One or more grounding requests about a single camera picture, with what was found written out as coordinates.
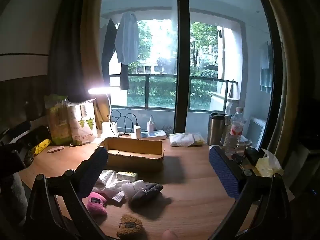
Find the pink object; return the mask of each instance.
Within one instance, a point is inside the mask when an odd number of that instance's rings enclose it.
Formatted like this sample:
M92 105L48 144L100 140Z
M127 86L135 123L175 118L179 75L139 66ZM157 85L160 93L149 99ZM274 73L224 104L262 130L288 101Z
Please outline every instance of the pink object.
M107 214L104 204L107 200L96 192L91 192L89 195L87 209L92 215L105 215Z

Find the bottle cap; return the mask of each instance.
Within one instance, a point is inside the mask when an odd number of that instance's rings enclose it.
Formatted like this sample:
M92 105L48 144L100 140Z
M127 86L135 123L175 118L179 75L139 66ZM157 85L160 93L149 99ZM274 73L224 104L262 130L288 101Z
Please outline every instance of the bottle cap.
M242 113L242 111L243 111L243 108L242 108L242 107L237 106L237 108L236 108L236 112L237 112L237 113Z

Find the wooden table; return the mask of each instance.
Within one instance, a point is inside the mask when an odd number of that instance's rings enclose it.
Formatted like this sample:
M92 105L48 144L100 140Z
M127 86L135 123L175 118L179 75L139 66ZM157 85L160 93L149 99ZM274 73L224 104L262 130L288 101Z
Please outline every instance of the wooden table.
M166 229L173 230L180 239L205 240L228 213L234 199L228 197L209 163L209 147L171 147L168 139L163 144L163 172L139 174L139 179L145 182L162 183L162 195L139 210L139 214L134 213L127 203L121 207L107 205L107 219L96 220L106 235L116 237L121 216L129 213L142 220L149 240L161 239ZM39 173L55 177L68 169L75 170L96 147L97 144L66 147L52 154L47 153L48 147L35 157L29 168L20 171L21 179L32 188ZM62 197L58 197L58 201L63 215L70 218Z

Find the black cable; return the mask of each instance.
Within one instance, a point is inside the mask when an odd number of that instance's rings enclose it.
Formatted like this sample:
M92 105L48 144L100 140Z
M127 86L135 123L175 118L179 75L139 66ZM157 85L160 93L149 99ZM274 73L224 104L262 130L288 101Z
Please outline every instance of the black cable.
M119 115L119 116L113 116L113 115L112 115L112 112L113 112L113 111L117 111L120 115ZM113 110L111 111L110 115L107 115L108 118L109 118L109 120L110 120L110 129L111 129L112 133L113 133L115 136L120 137L120 136L122 136L122 135L130 135L130 134L132 133L132 130L133 130L133 122L132 122L132 120L131 120L129 117L127 117L128 114L132 114L132 115L136 118L136 125L137 125L137 124L138 124L138 120L137 120L137 117L136 117L133 113L127 113L126 115L121 115L121 112L120 112L119 110L113 109ZM114 121L114 122L112 123L111 117L116 118L116 121ZM124 117L124 129L125 129L125 130L124 130L124 133L123 133L123 134L120 134L120 133L119 133L118 135L116 135L116 134L114 133L113 129L112 129L112 125L115 125L121 117ZM126 119L126 118L128 118L128 119L131 121L131 124L132 124L132 126L131 126L131 131L130 131L129 133L126 133L126 130L127 130L127 126L126 126L126 124L125 124L125 119Z

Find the cardboard box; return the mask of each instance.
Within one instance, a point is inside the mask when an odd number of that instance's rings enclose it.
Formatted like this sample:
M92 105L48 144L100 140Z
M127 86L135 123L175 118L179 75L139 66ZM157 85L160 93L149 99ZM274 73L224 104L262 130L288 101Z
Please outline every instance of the cardboard box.
M100 146L108 150L108 167L139 173L158 172L163 168L164 149L161 141L131 138L106 138Z

